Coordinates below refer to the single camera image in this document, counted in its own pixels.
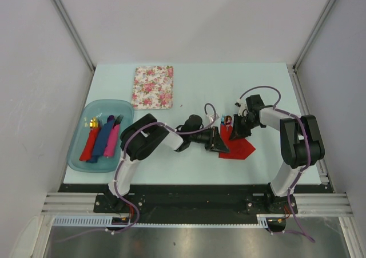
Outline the blue handled spoon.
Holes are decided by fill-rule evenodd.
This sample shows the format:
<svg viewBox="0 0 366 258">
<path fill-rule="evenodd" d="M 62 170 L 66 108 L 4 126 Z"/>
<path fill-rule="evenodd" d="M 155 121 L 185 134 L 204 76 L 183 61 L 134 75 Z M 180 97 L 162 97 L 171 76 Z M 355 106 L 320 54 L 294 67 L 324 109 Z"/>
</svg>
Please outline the blue handled spoon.
<svg viewBox="0 0 366 258">
<path fill-rule="evenodd" d="M 229 130 L 229 128 L 232 126 L 232 122 L 233 122 L 232 116 L 226 115 L 224 117 L 224 125 L 226 127 L 226 130 Z"/>
</svg>

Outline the red paper napkin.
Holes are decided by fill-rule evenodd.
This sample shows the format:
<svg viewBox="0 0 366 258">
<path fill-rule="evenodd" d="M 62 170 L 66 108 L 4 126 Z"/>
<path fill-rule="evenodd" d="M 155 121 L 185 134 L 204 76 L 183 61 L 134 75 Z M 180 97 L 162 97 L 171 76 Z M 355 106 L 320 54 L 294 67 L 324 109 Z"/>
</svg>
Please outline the red paper napkin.
<svg viewBox="0 0 366 258">
<path fill-rule="evenodd" d="M 256 148 L 245 138 L 238 140 L 230 140 L 229 136 L 232 132 L 232 127 L 226 127 L 221 124 L 220 136 L 229 149 L 229 153 L 220 152 L 219 158 L 231 160 L 245 160 L 248 158 Z"/>
</svg>

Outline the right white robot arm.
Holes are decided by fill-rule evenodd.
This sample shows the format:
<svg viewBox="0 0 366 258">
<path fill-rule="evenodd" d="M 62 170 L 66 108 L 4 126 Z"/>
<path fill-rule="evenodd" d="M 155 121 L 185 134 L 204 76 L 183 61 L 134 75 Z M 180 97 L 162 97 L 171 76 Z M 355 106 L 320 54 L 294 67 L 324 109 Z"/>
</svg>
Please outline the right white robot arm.
<svg viewBox="0 0 366 258">
<path fill-rule="evenodd" d="M 276 104 L 266 104 L 259 94 L 239 98 L 229 141 L 258 144 L 274 174 L 264 192 L 264 207 L 277 213 L 293 202 L 297 187 L 315 188 L 322 183 L 317 164 L 325 147 L 315 116 L 299 116 Z"/>
</svg>

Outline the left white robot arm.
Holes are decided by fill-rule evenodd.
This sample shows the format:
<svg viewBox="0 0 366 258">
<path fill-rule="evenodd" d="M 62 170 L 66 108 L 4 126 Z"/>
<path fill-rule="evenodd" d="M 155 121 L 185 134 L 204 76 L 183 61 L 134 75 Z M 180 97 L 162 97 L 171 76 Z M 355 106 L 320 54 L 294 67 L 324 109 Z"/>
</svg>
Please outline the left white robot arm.
<svg viewBox="0 0 366 258">
<path fill-rule="evenodd" d="M 204 127 L 202 118 L 195 114 L 176 128 L 158 122 L 152 114 L 147 114 L 127 127 L 120 140 L 121 156 L 113 179 L 108 183 L 108 190 L 104 193 L 106 205 L 114 212 L 120 212 L 126 207 L 125 195 L 130 190 L 138 164 L 159 145 L 164 144 L 175 152 L 182 152 L 191 142 L 195 142 L 203 144 L 209 152 L 229 153 L 219 128 L 214 125 Z"/>
</svg>

